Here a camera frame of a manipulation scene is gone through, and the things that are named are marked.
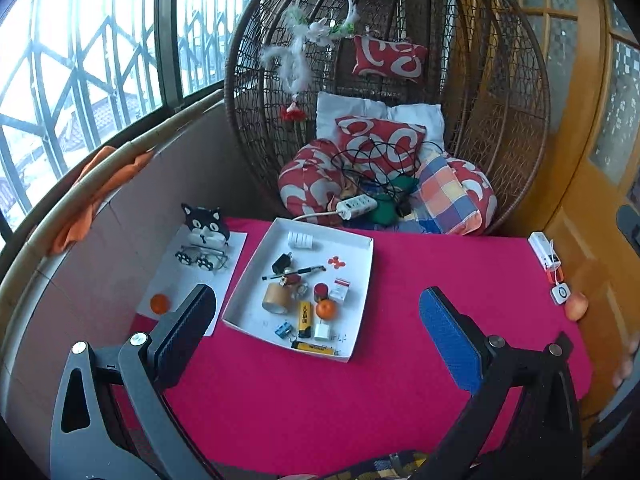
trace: wooden door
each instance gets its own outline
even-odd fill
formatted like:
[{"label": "wooden door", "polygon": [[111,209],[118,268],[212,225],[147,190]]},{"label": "wooden door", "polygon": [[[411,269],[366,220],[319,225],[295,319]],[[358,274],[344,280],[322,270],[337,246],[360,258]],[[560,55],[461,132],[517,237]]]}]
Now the wooden door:
[{"label": "wooden door", "polygon": [[604,70],[604,6],[600,0],[517,1],[538,38],[551,93],[540,170],[500,229],[503,235],[528,236],[551,220],[589,137]]},{"label": "wooden door", "polygon": [[625,212],[632,223],[640,222],[640,47],[612,2],[602,1],[606,62],[596,120],[545,229],[555,240],[571,289],[590,301],[579,322],[594,368],[583,414],[602,409],[610,399],[612,374],[630,336],[640,329],[640,245],[616,225],[616,215]]}]

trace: orange cloth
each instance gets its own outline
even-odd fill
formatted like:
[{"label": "orange cloth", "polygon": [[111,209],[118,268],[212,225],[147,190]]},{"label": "orange cloth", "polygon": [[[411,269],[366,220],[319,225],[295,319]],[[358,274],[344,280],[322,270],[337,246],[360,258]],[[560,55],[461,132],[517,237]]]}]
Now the orange cloth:
[{"label": "orange cloth", "polygon": [[[100,164],[111,153],[115,152],[116,148],[112,146],[103,147],[84,168],[82,173],[76,180],[76,184],[82,180],[82,178],[89,173],[93,168]],[[154,156],[153,152],[146,152],[136,157],[133,164],[127,164],[124,168],[120,168],[116,171],[111,178],[91,197],[89,204],[76,213],[69,222],[60,230],[58,236],[51,245],[49,254],[60,254],[71,243],[79,242],[89,232],[91,224],[94,221],[94,217],[100,204],[104,201],[105,197],[115,189],[118,189],[123,184],[126,184],[129,180],[135,177],[142,168],[144,168],[151,158]]]}]

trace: window frame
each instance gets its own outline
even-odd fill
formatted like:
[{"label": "window frame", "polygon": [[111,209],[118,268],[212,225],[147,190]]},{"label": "window frame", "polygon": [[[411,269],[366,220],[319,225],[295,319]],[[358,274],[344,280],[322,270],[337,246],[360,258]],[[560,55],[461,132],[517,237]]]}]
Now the window frame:
[{"label": "window frame", "polygon": [[[15,2],[16,0],[0,0],[0,26]],[[51,189],[49,189],[38,202],[31,204],[31,209],[26,213],[25,218],[15,231],[12,230],[6,218],[0,212],[0,236],[2,236],[5,242],[5,246],[0,253],[0,279],[4,278],[12,261],[24,245],[34,226],[41,222],[53,206],[65,195],[78,178],[81,168],[91,161],[98,150],[104,146],[118,148],[126,142],[144,134],[149,129],[158,126],[158,124],[183,108],[223,88],[224,79],[191,94],[184,95],[180,78],[177,0],[153,0],[153,6],[153,37],[156,51],[156,69],[158,71],[158,82],[162,102],[161,106],[114,134],[113,137],[101,143],[93,151],[88,153],[88,155],[74,167],[69,167],[66,173],[63,172],[62,176],[57,179],[57,182]],[[2,145],[0,145],[0,152],[6,152],[6,150],[2,149]],[[10,157],[10,153],[7,152],[5,155],[9,155],[8,160],[11,162],[11,166],[13,166],[13,159]]]}]

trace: wicker chair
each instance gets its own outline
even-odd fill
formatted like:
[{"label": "wicker chair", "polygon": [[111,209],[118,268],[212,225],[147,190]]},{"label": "wicker chair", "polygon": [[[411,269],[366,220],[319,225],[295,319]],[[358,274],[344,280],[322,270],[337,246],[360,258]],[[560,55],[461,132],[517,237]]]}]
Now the wicker chair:
[{"label": "wicker chair", "polygon": [[[540,46],[514,0],[354,0],[356,26],[379,38],[409,38],[428,46],[424,83],[351,75],[353,42],[334,47],[308,44],[314,79],[298,100],[303,123],[280,118],[290,96],[276,67],[260,65],[265,44],[288,44],[283,12],[293,0],[250,0],[233,37],[225,77],[228,119],[256,182],[274,212],[287,216],[277,179],[284,164],[316,136],[318,91],[384,101],[387,105],[440,103],[445,143],[489,177],[498,212],[495,230],[522,200],[542,160],[549,122],[548,79]],[[346,0],[302,0],[310,20],[339,22]]]}]

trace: black pen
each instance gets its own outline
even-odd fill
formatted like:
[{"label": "black pen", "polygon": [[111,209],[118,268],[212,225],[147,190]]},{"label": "black pen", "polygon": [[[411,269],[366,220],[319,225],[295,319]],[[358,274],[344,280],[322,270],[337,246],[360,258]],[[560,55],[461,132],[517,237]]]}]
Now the black pen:
[{"label": "black pen", "polygon": [[289,276],[290,274],[306,274],[313,272],[314,270],[326,270],[324,265],[318,265],[315,267],[305,267],[304,269],[292,270],[291,272],[281,272],[280,274],[272,274],[271,276],[263,276],[262,280],[275,280],[276,278],[282,278],[283,276]]}]

